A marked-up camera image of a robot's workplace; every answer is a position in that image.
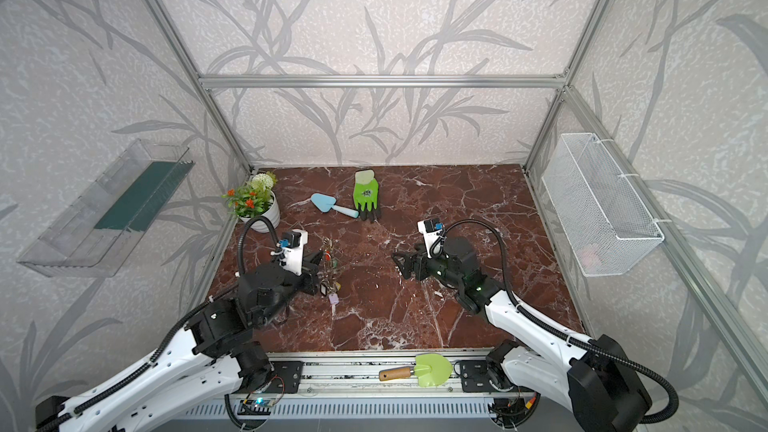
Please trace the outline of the large metal key ring plate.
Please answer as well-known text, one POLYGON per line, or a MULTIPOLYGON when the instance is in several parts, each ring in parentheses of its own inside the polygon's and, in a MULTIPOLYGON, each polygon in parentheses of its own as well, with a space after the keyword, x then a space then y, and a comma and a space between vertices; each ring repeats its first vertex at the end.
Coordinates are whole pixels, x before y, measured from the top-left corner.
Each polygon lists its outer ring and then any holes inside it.
POLYGON ((337 280, 338 259, 334 251, 334 242, 329 237, 321 238, 321 270, 318 272, 320 279, 320 292, 323 296, 337 294, 341 286, 337 280))

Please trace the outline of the key with purple tag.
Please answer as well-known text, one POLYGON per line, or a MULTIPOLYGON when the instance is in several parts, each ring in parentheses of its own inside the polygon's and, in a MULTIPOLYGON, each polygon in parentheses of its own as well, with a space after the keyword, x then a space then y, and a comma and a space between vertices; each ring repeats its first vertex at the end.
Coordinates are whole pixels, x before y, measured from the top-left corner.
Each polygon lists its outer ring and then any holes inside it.
POLYGON ((332 314, 335 315, 336 314, 337 305, 339 304, 338 294, 336 292, 330 293, 328 295, 328 300, 329 300, 329 302, 331 304, 332 314))

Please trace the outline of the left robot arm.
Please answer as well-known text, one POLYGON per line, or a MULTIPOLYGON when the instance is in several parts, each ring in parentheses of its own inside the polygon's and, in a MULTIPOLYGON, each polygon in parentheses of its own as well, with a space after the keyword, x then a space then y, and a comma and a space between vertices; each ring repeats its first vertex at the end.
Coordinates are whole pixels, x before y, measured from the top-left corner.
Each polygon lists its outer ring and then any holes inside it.
POLYGON ((253 333, 299 293, 319 291, 322 252, 288 250, 187 313, 146 357, 35 411, 40 431, 147 431, 217 396, 269 387, 277 372, 253 333))

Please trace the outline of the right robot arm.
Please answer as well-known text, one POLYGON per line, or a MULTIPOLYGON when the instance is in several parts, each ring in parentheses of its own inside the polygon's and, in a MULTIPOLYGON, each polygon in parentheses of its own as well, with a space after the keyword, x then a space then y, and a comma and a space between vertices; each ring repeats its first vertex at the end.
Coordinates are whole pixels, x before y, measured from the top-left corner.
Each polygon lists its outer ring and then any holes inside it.
POLYGON ((418 244, 412 252, 391 257, 404 278, 438 280, 454 290, 468 312, 512 335, 487 358, 499 388, 538 392, 571 411, 585 431, 632 431, 651 408, 647 390, 637 372, 624 365, 626 356, 617 342, 607 336, 594 341, 509 297, 500 281, 483 272, 466 238, 448 238, 436 256, 418 244), (584 350, 578 341, 603 351, 584 350))

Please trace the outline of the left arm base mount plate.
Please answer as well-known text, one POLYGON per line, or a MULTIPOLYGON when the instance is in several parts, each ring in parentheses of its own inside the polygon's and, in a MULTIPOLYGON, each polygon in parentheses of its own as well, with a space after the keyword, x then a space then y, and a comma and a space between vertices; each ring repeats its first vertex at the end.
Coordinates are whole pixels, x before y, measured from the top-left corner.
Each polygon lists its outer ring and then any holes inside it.
POLYGON ((260 394, 297 394, 302 380, 302 361, 276 361, 267 383, 257 390, 260 394))

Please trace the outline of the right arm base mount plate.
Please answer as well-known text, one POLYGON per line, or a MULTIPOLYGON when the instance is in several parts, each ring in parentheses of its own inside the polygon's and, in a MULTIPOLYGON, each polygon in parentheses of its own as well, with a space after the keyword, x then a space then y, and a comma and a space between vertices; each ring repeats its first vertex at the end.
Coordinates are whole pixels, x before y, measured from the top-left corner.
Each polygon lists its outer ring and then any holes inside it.
POLYGON ((454 370, 464 393, 493 393, 497 389, 490 381, 487 362, 482 360, 457 361, 454 370))

